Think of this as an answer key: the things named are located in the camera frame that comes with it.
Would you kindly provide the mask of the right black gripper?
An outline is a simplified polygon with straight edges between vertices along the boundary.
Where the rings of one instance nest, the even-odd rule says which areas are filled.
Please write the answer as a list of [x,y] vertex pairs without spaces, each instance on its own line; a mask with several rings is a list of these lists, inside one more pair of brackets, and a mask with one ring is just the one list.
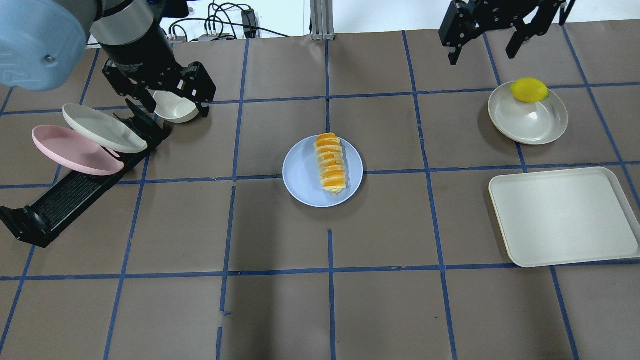
[[451,0],[438,35],[448,47],[451,66],[458,63],[462,48],[489,31],[515,31],[505,48],[508,59],[514,59],[525,42],[545,35],[554,18],[560,25],[569,16],[567,0]]

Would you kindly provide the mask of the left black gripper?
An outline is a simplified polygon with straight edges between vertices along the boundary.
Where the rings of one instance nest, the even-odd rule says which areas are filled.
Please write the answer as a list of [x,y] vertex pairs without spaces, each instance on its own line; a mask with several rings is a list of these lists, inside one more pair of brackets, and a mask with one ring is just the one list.
[[102,73],[119,96],[130,96],[154,114],[157,102],[149,91],[171,92],[195,103],[202,118],[209,116],[217,86],[201,62],[177,62],[162,30],[148,30],[127,44],[102,44],[102,49],[109,57]]

